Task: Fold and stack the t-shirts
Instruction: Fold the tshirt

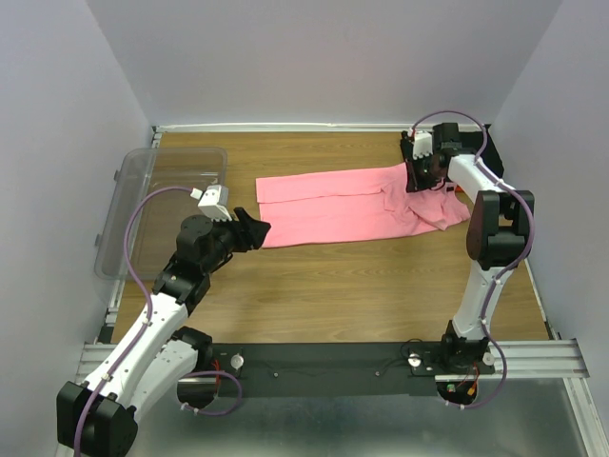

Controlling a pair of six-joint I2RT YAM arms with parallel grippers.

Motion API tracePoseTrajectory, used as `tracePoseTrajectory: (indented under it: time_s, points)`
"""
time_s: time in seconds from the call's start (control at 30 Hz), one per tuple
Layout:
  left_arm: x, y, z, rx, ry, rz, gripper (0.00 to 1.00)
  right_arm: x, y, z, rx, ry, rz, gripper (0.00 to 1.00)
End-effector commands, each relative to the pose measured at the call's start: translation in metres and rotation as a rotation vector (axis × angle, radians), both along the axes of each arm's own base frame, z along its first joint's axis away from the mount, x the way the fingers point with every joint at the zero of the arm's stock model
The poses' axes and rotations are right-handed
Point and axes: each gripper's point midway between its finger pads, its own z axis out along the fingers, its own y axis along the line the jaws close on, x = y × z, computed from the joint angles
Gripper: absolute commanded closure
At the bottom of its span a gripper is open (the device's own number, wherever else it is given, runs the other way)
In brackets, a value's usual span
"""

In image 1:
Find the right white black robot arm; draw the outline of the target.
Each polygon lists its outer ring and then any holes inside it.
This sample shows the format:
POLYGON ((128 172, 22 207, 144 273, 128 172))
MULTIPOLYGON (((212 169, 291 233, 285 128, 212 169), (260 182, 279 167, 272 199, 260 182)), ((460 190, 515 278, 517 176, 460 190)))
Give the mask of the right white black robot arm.
POLYGON ((480 150, 464 146, 455 123, 406 130, 400 146, 407 192, 454 184, 474 205, 465 240, 471 269, 462 303, 440 341, 414 342, 408 349, 415 375, 464 373, 488 360, 502 289, 532 247, 535 198, 505 184, 483 162, 480 150))

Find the pink t shirt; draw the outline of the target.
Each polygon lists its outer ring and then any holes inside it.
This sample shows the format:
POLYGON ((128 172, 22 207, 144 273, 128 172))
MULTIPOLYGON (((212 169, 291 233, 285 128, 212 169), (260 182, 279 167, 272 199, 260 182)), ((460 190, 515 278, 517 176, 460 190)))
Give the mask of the pink t shirt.
POLYGON ((446 189, 406 191, 404 164, 256 180, 265 248, 372 241, 446 230, 470 217, 446 189))

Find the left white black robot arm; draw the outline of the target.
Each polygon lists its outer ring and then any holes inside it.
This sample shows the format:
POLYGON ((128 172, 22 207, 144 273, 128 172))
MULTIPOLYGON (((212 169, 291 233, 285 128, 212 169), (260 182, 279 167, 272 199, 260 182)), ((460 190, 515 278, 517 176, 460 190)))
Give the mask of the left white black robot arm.
POLYGON ((210 338, 186 328, 214 271, 233 254, 260 248, 271 225, 236 208, 226 220, 190 216, 157 276, 142 313, 110 355, 56 398, 57 439, 75 455, 125 456, 139 424, 178 381, 210 367, 210 338))

